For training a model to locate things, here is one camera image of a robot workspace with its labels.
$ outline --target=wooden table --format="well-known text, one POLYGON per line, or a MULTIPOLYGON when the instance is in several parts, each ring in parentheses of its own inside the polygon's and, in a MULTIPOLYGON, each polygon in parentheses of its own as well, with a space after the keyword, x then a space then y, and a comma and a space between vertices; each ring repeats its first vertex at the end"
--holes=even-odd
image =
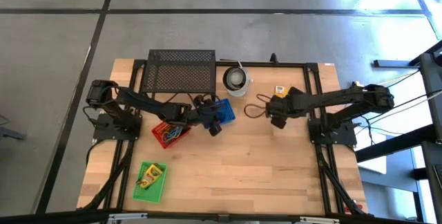
MULTIPOLYGON (((127 86, 133 59, 116 59, 111 80, 127 86)), ((256 94, 271 96, 276 85, 295 86, 305 91, 300 68, 246 68, 253 78, 244 97, 231 97, 222 84, 227 67, 217 67, 217 95, 229 98, 236 119, 222 125, 222 132, 211 137, 202 125, 170 149, 163 149, 151 129, 160 123, 155 115, 142 112, 143 123, 135 143, 123 209, 128 211, 198 212, 235 214, 324 214, 314 146, 309 141, 306 118, 288 119, 284 129, 270 124, 265 116, 250 119, 245 104, 263 104, 256 94), (143 160, 166 163, 169 171, 161 202, 145 203, 132 199, 135 181, 143 160)), ((319 64, 323 91, 340 89, 333 64, 319 64)), ((312 88, 314 80, 311 75, 312 88)), ((170 93, 157 93, 165 101, 170 93)), ((174 102, 190 100, 178 95, 174 102)), ((329 107, 336 111, 339 106, 329 107)), ((111 170, 115 141, 105 141, 90 155, 78 207, 92 200, 106 182, 111 170)), ((335 145, 338 175, 348 194, 368 212, 354 152, 335 145)), ((332 210, 336 212, 334 191, 329 183, 332 210)), ((116 206, 119 182, 114 187, 111 207, 116 206)))

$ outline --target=metal mesh rack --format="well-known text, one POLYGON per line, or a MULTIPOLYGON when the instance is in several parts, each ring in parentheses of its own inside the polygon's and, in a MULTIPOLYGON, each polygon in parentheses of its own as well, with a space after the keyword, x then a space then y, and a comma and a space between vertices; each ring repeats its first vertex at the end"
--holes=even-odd
POLYGON ((149 50, 142 93, 215 93, 214 50, 149 50))

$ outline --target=green basket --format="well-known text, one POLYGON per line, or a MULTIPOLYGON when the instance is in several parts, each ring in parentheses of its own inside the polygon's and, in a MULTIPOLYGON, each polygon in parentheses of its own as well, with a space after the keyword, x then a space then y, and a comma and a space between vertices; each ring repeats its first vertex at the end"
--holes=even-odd
MULTIPOLYGON (((144 175, 144 172, 153 164, 154 162, 144 161, 141 164, 140 172, 138 173, 138 178, 144 175)), ((159 203, 161 200, 161 195, 163 192, 164 181, 166 180, 167 165, 158 164, 164 171, 163 174, 147 189, 141 188, 141 186, 136 185, 133 190, 132 198, 134 200, 142 200, 148 203, 159 203)))

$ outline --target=gray floor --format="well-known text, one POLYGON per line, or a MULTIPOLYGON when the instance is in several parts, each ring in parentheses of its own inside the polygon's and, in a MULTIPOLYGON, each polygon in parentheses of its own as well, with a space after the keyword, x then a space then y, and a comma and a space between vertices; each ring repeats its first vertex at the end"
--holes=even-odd
MULTIPOLYGON (((101 8, 103 0, 0 0, 0 8, 101 8)), ((111 8, 419 9, 417 0, 112 0, 111 8)), ((0 142, 0 215, 31 211, 88 50, 97 15, 0 15, 0 113, 28 134, 0 142), (31 178, 26 185, 23 180, 31 178)), ((90 69, 107 79, 115 58, 151 48, 216 49, 218 59, 332 62, 342 87, 408 71, 373 69, 374 59, 411 59, 436 42, 414 16, 108 15, 90 69)), ((74 209, 92 127, 77 113, 48 211, 74 209)))

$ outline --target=yellow label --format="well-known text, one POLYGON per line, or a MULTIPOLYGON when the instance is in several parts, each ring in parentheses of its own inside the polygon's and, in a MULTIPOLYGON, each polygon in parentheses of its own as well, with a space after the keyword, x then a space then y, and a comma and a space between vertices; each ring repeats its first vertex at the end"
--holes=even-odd
POLYGON ((278 97, 285 97, 289 93, 289 88, 285 86, 275 86, 275 95, 278 97))
POLYGON ((151 165, 144 173, 143 178, 137 181, 137 184, 145 189, 152 185, 160 176, 163 171, 158 167, 157 164, 151 165))

